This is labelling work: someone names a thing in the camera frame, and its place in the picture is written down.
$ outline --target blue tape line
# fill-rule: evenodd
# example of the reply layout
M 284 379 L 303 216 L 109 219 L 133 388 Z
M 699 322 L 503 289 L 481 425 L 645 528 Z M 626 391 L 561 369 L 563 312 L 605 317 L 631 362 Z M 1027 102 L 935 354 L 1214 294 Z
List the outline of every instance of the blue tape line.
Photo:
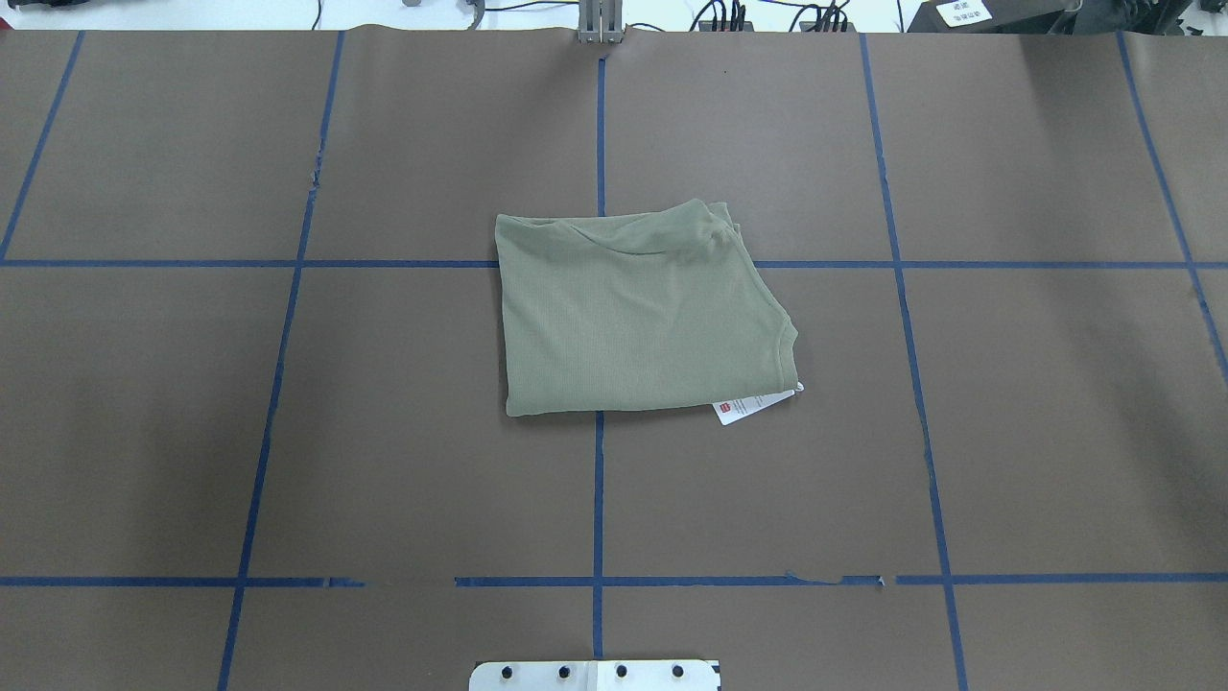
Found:
M 64 74 L 60 75 L 60 85 L 55 88 L 55 97 L 52 99 L 52 108 L 47 112 L 43 122 L 43 131 L 38 134 L 38 142 L 34 144 L 34 153 L 29 157 L 26 167 L 26 177 L 21 180 L 21 189 L 12 205 L 12 214 L 9 216 L 9 225 L 5 227 L 4 238 L 0 239 L 0 259 L 9 253 L 9 244 L 12 243 L 12 233 L 17 231 L 17 221 L 21 218 L 21 209 L 26 205 L 26 195 L 29 193 L 29 184 L 34 182 L 34 171 L 38 169 L 38 161 L 43 157 L 43 147 L 47 146 L 47 137 L 52 133 L 55 123 L 55 114 L 64 101 L 64 92 L 68 91 L 69 79 L 72 76 L 72 68 L 76 66 L 77 55 L 81 54 L 81 43 L 85 41 L 85 32 L 79 31 L 76 41 L 72 42 L 72 52 L 69 53 L 69 61 L 64 65 Z
M 898 576 L 898 585 L 941 585 L 941 576 Z M 1036 585 L 1063 583 L 1228 583 L 1228 573 L 979 573 L 952 576 L 955 585 Z
M 593 416 L 593 659 L 602 659 L 605 574 L 605 414 Z
M 293 259 L 5 259 L 4 266 L 47 268 L 293 268 Z
M 2 588 L 235 588 L 235 578 L 5 576 Z
M 307 259 L 306 268 L 497 269 L 494 259 Z
M 597 60 L 597 215 L 605 215 L 605 58 Z
M 807 581 L 786 576 L 614 576 L 605 578 L 610 588 L 815 588 L 883 585 L 878 576 L 846 576 L 837 582 Z
M 976 261 L 901 260 L 906 269 L 1184 269 L 1181 261 Z
M 802 259 L 763 259 L 755 261 L 760 269 L 889 269 L 893 261 L 874 260 L 802 260 Z
M 867 587 L 883 585 L 879 576 L 846 576 L 831 583 L 785 576 L 512 576 L 465 577 L 454 579 L 457 588 L 790 588 L 790 587 Z
M 366 588 L 367 584 L 352 578 L 246 578 L 244 588 Z
M 938 474 L 933 466 L 933 447 L 930 442 L 930 421 L 926 416 L 925 393 L 921 388 L 921 369 L 917 366 L 916 340 L 912 335 L 912 315 L 909 311 L 907 290 L 904 282 L 904 265 L 900 257 L 900 241 L 895 228 L 895 207 L 892 204 L 892 189 L 887 182 L 887 158 L 883 150 L 883 130 L 878 118 L 878 102 L 874 98 L 874 76 L 869 63 L 869 43 L 866 34 L 858 34 L 861 42 L 862 71 L 866 76 L 866 99 L 869 104 L 869 123 L 874 134 L 874 155 L 878 158 L 878 180 L 883 194 L 883 211 L 887 217 L 887 236 L 892 245 L 892 260 L 895 263 L 895 290 L 899 295 L 900 318 L 904 323 L 904 344 L 909 356 L 909 372 L 912 376 L 912 399 L 921 422 L 921 438 L 925 444 L 925 464 L 930 473 L 930 509 L 933 515 L 933 533 L 938 544 L 938 563 L 946 579 L 943 592 L 947 600 L 947 626 L 950 630 L 950 648 L 955 662 L 955 679 L 960 691 L 968 691 L 968 671 L 964 665 L 964 643 L 959 633 L 959 614 L 955 610 L 955 588 L 950 583 L 950 558 L 947 554 L 947 531 L 942 519 L 942 502 L 938 497 Z
M 1143 142 L 1147 145 L 1147 155 L 1151 156 L 1152 168 L 1156 169 L 1156 179 L 1159 180 L 1159 190 L 1164 196 L 1164 206 L 1168 209 L 1168 217 L 1173 221 L 1173 231 L 1176 232 L 1176 242 L 1181 247 L 1181 257 L 1185 258 L 1185 266 L 1190 271 L 1190 281 L 1194 284 L 1194 292 L 1199 298 L 1199 308 L 1202 309 L 1202 320 L 1207 324 L 1207 335 L 1211 339 L 1211 349 L 1216 353 L 1219 363 L 1219 376 L 1228 385 L 1228 357 L 1224 356 L 1223 340 L 1219 338 L 1219 329 L 1216 328 L 1216 318 L 1207 304 L 1207 296 L 1202 291 L 1202 280 L 1199 279 L 1199 270 L 1194 265 L 1194 254 L 1190 252 L 1190 243 L 1185 237 L 1185 228 L 1181 226 L 1181 217 L 1176 212 L 1176 204 L 1173 203 L 1173 193 L 1168 187 L 1168 177 L 1164 174 L 1164 166 L 1159 162 L 1159 153 L 1156 152 L 1156 141 L 1152 139 L 1151 128 L 1147 125 L 1147 115 L 1143 113 L 1143 103 L 1138 97 L 1138 86 L 1135 83 L 1135 71 L 1130 66 L 1130 50 L 1126 49 L 1126 36 L 1117 32 L 1117 52 L 1121 53 L 1121 68 L 1126 72 L 1126 85 L 1130 87 L 1130 99 L 1135 104 L 1135 115 L 1138 118 L 1138 129 L 1142 130 Z
M 210 578 L 179 576 L 2 576 L 0 588 L 363 588 L 349 578 Z
M 600 582 L 593 584 L 593 659 L 599 660 L 605 657 L 605 644 L 603 642 L 602 610 L 604 610 L 605 592 Z
M 226 623 L 226 647 L 222 648 L 222 665 L 217 673 L 217 691 L 226 691 L 230 686 L 230 669 L 235 660 L 235 641 L 238 639 L 238 620 L 243 614 L 243 595 L 246 588 L 235 588 L 231 598 L 231 616 Z
M 441 268 L 497 269 L 495 259 L 303 259 L 303 268 Z M 12 268 L 295 268 L 296 259 L 0 259 Z M 905 269 L 1186 269 L 1184 261 L 990 261 L 962 259 L 901 260 Z M 760 269 L 893 269 L 895 261 L 876 259 L 763 259 Z M 1194 261 L 1200 270 L 1228 269 L 1228 261 Z
M 605 215 L 605 59 L 597 60 L 597 215 Z M 593 659 L 604 654 L 605 414 L 593 417 Z
M 239 556 L 238 577 L 246 579 L 252 563 L 252 545 L 255 541 L 255 524 L 260 517 L 260 500 L 264 495 L 264 477 L 269 468 L 269 452 L 273 448 L 273 420 L 278 414 L 281 398 L 281 382 L 286 369 L 286 351 L 290 344 L 290 326 L 295 320 L 295 307 L 298 303 L 298 288 L 302 284 L 303 259 L 307 257 L 307 242 L 311 238 L 311 221 L 316 211 L 316 195 L 319 189 L 319 173 L 324 164 L 324 149 L 328 146 L 328 125 L 333 117 L 333 99 L 336 96 L 336 76 L 341 66 L 341 49 L 345 47 L 345 32 L 338 32 L 336 47 L 333 49 L 333 69 L 328 79 L 328 96 L 324 98 L 324 115 L 319 123 L 319 147 L 316 150 L 316 166 L 312 171 L 312 187 L 307 193 L 307 207 L 303 210 L 302 230 L 298 233 L 298 254 L 295 275 L 290 280 L 290 297 L 286 299 L 286 318 L 281 324 L 281 341 L 278 345 L 278 365 L 273 371 L 273 392 L 269 395 L 269 410 L 264 416 L 264 434 L 260 439 L 260 458 L 255 466 L 255 481 L 252 487 L 252 504 L 247 513 L 247 529 L 243 533 L 243 551 Z M 231 605 L 231 620 L 226 630 L 226 647 L 222 652 L 221 670 L 217 675 L 217 691 L 226 691 L 230 685 L 230 669 L 235 658 L 235 642 L 238 635 L 238 622 L 243 614 L 243 585 L 235 588 L 235 600 Z

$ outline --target black cable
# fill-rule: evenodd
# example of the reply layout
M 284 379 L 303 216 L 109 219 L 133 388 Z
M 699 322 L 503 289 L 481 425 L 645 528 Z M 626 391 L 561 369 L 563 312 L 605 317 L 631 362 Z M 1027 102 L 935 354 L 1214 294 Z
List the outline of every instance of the black cable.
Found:
M 507 10 L 519 10 L 521 7 L 529 7 L 532 5 L 578 5 L 580 0 L 533 0 L 533 2 L 521 2 L 519 5 L 511 5 L 508 7 L 486 7 L 488 12 L 506 12 Z
M 717 5 L 721 6 L 721 16 L 723 17 L 725 16 L 725 0 L 707 0 L 707 4 L 704 5 L 702 7 L 700 7 L 698 12 L 695 12 L 695 21 L 691 22 L 690 28 L 688 28 L 686 31 L 695 31 L 695 27 L 699 26 L 699 18 L 704 16 L 704 12 L 706 12 L 709 7 L 712 7 L 712 29 L 715 31 L 716 29 L 716 6 Z
M 823 18 L 820 18 L 810 31 L 820 33 L 840 33 L 849 29 L 849 15 L 845 14 L 844 9 L 852 0 L 845 0 L 844 4 L 836 5 L 835 0 L 826 6 L 826 11 L 823 12 Z
M 815 25 L 819 23 L 819 20 L 823 17 L 823 7 L 819 7 L 818 5 L 810 2 L 809 5 L 802 5 L 802 9 L 798 10 L 796 15 L 793 15 L 793 22 L 788 25 L 788 31 L 792 32 L 795 28 L 797 28 L 797 21 L 802 18 L 802 14 L 806 12 L 807 10 L 814 10 L 814 23 Z

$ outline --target green t-shirt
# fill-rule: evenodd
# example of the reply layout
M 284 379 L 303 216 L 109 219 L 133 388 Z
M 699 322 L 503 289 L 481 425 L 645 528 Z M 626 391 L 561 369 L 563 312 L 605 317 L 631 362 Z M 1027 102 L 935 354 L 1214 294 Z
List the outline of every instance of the green t-shirt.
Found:
M 495 221 L 507 415 L 679 409 L 797 387 L 793 328 L 723 203 Z

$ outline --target white label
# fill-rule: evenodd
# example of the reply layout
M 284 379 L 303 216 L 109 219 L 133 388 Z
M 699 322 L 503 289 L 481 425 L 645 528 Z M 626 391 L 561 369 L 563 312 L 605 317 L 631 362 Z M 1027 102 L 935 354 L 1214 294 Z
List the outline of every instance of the white label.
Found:
M 942 15 L 942 21 L 947 22 L 949 27 L 974 25 L 993 18 L 993 15 L 985 9 L 985 4 L 981 0 L 947 2 L 946 5 L 938 5 L 937 10 Z
M 721 419 L 721 425 L 729 425 L 738 422 L 747 416 L 758 414 L 772 404 L 780 404 L 785 399 L 788 399 L 799 392 L 806 392 L 806 388 L 802 387 L 801 382 L 797 383 L 797 389 L 790 389 L 788 392 L 781 392 L 780 394 L 769 394 L 766 396 L 738 399 L 737 401 L 721 401 L 718 404 L 712 404 L 712 409 L 716 410 L 716 417 Z

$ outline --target white metal plate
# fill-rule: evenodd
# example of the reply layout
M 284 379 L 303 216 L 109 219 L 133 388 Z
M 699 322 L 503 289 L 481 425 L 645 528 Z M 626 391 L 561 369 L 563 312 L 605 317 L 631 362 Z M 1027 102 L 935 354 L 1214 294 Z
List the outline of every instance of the white metal plate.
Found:
M 469 691 L 720 691 L 718 669 L 705 660 L 483 663 Z

